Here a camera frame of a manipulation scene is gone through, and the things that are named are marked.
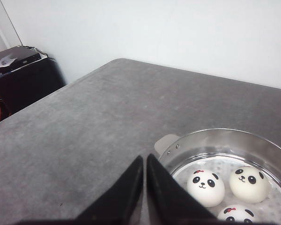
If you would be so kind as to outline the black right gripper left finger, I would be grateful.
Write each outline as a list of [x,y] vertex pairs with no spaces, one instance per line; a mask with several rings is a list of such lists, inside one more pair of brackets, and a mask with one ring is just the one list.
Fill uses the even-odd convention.
[[119,179],[75,219],[80,225],[127,225],[143,188],[143,158],[137,156]]

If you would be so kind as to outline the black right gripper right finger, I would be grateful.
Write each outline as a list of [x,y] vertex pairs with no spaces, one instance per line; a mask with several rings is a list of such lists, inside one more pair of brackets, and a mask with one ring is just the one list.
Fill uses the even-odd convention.
[[215,216],[191,197],[169,174],[159,160],[147,157],[149,212],[161,225],[215,225]]

